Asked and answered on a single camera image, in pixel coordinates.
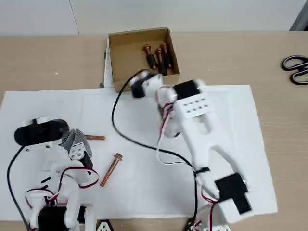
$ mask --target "red and white wire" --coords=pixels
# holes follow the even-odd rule
[[[201,197],[211,203],[210,213],[208,215],[208,227],[209,231],[213,230],[213,210],[215,205],[217,204],[217,201],[213,200],[212,198],[208,198],[203,194],[203,188],[201,187]]]
[[[37,192],[37,193],[44,193],[45,195],[44,196],[53,196],[53,192],[48,190],[48,189],[40,189],[40,188],[37,188],[37,189],[30,189],[28,191],[25,192],[25,200],[26,200],[26,203],[28,204],[28,206],[32,209],[32,205],[30,204],[29,200],[28,200],[28,194],[29,193],[34,193],[34,192]],[[55,199],[55,206],[58,204],[58,200]]]
[[[163,165],[175,165],[175,164],[185,164],[187,165],[185,162],[181,162],[181,161],[177,161],[177,162],[165,162],[163,161],[161,158],[160,158],[160,155],[159,155],[159,148],[160,148],[160,144],[161,144],[161,141],[164,137],[164,133],[165,133],[165,130],[166,130],[166,127],[167,127],[167,123],[170,119],[170,114],[171,114],[171,109],[167,111],[167,114],[166,116],[164,117],[163,119],[163,123],[162,123],[162,126],[161,126],[161,129],[160,129],[160,135],[159,135],[159,138],[158,138],[158,143],[157,143],[157,148],[156,148],[156,157],[157,159],[163,164]]]
[[[89,188],[89,187],[95,185],[95,184],[98,182],[98,180],[99,180],[99,174],[98,174],[95,170],[93,170],[93,169],[90,169],[90,168],[87,168],[87,167],[68,167],[68,168],[66,168],[66,169],[62,172],[62,174],[61,174],[61,176],[60,176],[60,182],[59,182],[58,192],[57,192],[56,194],[54,194],[52,197],[48,198],[49,201],[53,201],[53,200],[57,199],[57,197],[59,196],[59,193],[60,193],[61,186],[62,186],[63,177],[64,177],[64,175],[67,174],[67,172],[70,171],[70,170],[86,171],[86,172],[92,172],[92,173],[96,174],[96,180],[95,180],[94,182],[88,183],[88,184],[86,184],[86,185],[79,185],[79,187],[80,187],[81,189]]]

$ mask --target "white wall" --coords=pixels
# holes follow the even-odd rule
[[[71,0],[81,33],[289,30],[306,0]]]
[[[68,0],[0,0],[0,36],[76,34]]]
[[[306,0],[70,0],[81,34],[289,30]],[[69,0],[0,0],[0,35],[78,34]]]

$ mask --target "screw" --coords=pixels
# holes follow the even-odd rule
[[[151,69],[156,69],[157,68],[157,62],[154,57],[154,55],[151,53],[151,46],[149,44],[146,44],[142,48],[144,52],[146,53],[146,60],[148,62],[148,65]]]
[[[156,50],[156,55],[157,55],[157,59],[158,59],[159,73],[166,76],[168,73],[167,73],[167,69],[166,69],[164,61],[163,61],[163,51],[162,51],[162,49],[158,48]]]
[[[123,156],[121,154],[119,154],[119,153],[115,154],[115,158],[114,158],[112,164],[110,165],[106,175],[104,176],[104,178],[103,178],[103,180],[100,184],[102,187],[104,187],[104,185],[107,183],[107,181],[108,181],[110,175],[113,173],[117,163],[119,163],[119,161],[121,161],[122,158],[123,158]]]
[[[168,46],[167,44],[164,42],[161,44],[161,48],[163,49],[164,51],[164,62],[165,62],[165,66],[169,69],[172,68],[172,59],[171,59],[171,56],[170,56],[170,53],[168,52]]]
[[[162,43],[162,48],[164,50],[164,53],[168,53],[167,44],[165,42]]]
[[[162,61],[163,61],[162,53],[163,53],[163,52],[162,52],[162,49],[158,48],[158,49],[156,50],[156,55],[157,55],[157,59],[158,59],[159,62],[162,62]]]
[[[152,54],[152,53],[151,53],[151,46],[150,46],[149,44],[144,45],[142,49],[144,50],[144,52],[145,52],[147,55]]]

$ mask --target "black cable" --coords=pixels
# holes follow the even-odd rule
[[[14,193],[13,193],[13,190],[12,190],[12,187],[11,187],[11,181],[10,181],[10,171],[11,171],[11,167],[12,167],[12,165],[13,165],[15,159],[19,156],[19,154],[21,153],[21,151],[22,151],[23,149],[24,149],[24,146],[21,146],[21,148],[17,151],[17,153],[15,154],[15,156],[13,157],[13,159],[10,161],[9,166],[8,166],[8,170],[7,170],[6,177],[7,177],[7,182],[8,182],[8,186],[9,186],[9,190],[10,190],[11,197],[12,197],[12,199],[13,199],[13,201],[14,201],[14,203],[15,203],[17,209],[18,209],[18,212],[20,213],[20,216],[21,216],[21,218],[22,218],[22,220],[23,220],[23,222],[24,222],[24,224],[25,224],[25,226],[26,226],[26,229],[27,229],[28,231],[30,231],[30,230],[31,230],[31,229],[30,229],[30,226],[28,225],[28,223],[27,223],[27,221],[26,221],[26,218],[25,218],[23,212],[22,212],[22,210],[21,210],[21,208],[20,208],[18,202],[16,201],[16,198],[15,198],[15,196],[14,196]]]
[[[123,87],[121,88],[121,90],[120,90],[120,92],[119,92],[119,94],[118,94],[118,96],[117,96],[117,98],[116,98],[116,100],[115,100],[114,106],[113,106],[113,108],[112,108],[111,122],[112,122],[112,126],[114,127],[115,131],[116,131],[121,137],[123,137],[124,139],[126,139],[126,140],[128,140],[128,141],[130,141],[130,142],[132,142],[132,143],[134,143],[134,144],[137,144],[137,145],[139,145],[139,146],[142,146],[142,147],[145,147],[145,148],[149,148],[149,149],[152,149],[152,150],[156,150],[155,147],[152,147],[152,146],[147,145],[147,144],[144,144],[144,143],[140,143],[140,142],[135,141],[135,140],[133,140],[132,138],[130,138],[130,137],[124,135],[122,132],[120,132],[120,131],[117,129],[117,127],[116,127],[116,125],[115,125],[115,121],[114,121],[116,105],[117,105],[117,103],[118,103],[118,101],[119,101],[119,99],[120,99],[120,96],[122,95],[122,93],[123,93],[125,87],[130,83],[130,81],[131,81],[136,75],[140,74],[142,71],[145,71],[145,70],[140,70],[140,71],[136,72],[135,74],[133,74],[133,75],[124,83]],[[190,167],[193,168],[193,166],[191,165],[191,163],[190,163],[187,159],[185,159],[183,156],[181,156],[181,155],[179,155],[179,154],[177,154],[177,153],[175,153],[175,152],[169,151],[169,150],[159,149],[159,151],[160,151],[160,152],[163,152],[163,153],[170,154],[170,155],[174,155],[174,156],[180,158],[181,160],[183,160],[188,166],[190,166]],[[188,230],[189,227],[190,227],[190,226],[194,223],[194,221],[196,220],[197,210],[198,210],[197,182],[196,182],[196,179],[195,179],[196,175],[195,175],[194,172],[193,172],[193,176],[194,176],[194,198],[195,198],[194,212],[193,212],[193,217],[190,218],[190,219],[188,220],[188,222],[187,222],[187,224],[186,224],[186,226],[185,226],[185,230]]]

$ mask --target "black plastic part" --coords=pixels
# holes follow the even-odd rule
[[[130,86],[131,94],[134,98],[142,98],[145,96],[144,90],[143,90],[143,83],[156,74],[149,73],[146,78],[138,79],[134,84]]]
[[[92,169],[93,163],[91,161],[91,158],[89,157],[87,152],[85,152],[84,154],[85,154],[85,156],[80,160],[80,162],[83,164],[84,167]]]
[[[193,80],[174,85],[173,88],[178,95],[178,100],[200,94],[200,91]]]
[[[100,226],[101,223],[106,222],[110,228],[111,231],[115,231],[114,228],[112,227],[110,220],[100,220],[100,223],[97,224],[96,229]]]
[[[158,63],[158,72],[164,76],[168,75],[164,62]]]
[[[43,183],[49,181],[50,179],[51,179],[51,177],[47,177],[47,178],[45,178],[44,180],[42,180],[40,183],[43,184]]]
[[[38,231],[68,231],[64,224],[66,207],[44,207],[38,215]]]
[[[226,176],[215,181],[219,189],[219,202],[232,199],[239,214],[251,210],[250,204],[245,196],[248,189],[239,173]]]
[[[85,211],[86,211],[86,207],[80,206],[79,213],[78,213],[78,222],[79,222],[79,224],[84,224],[85,223]]]
[[[50,120],[41,124],[34,119],[32,124],[18,128],[14,137],[19,145],[29,146],[58,140],[68,131],[68,124],[62,119]]]
[[[164,63],[166,68],[172,69],[173,63],[171,55],[169,53],[164,53]]]
[[[157,62],[156,62],[155,56],[153,54],[147,54],[146,55],[146,61],[148,62],[148,65],[151,69],[157,68]]]

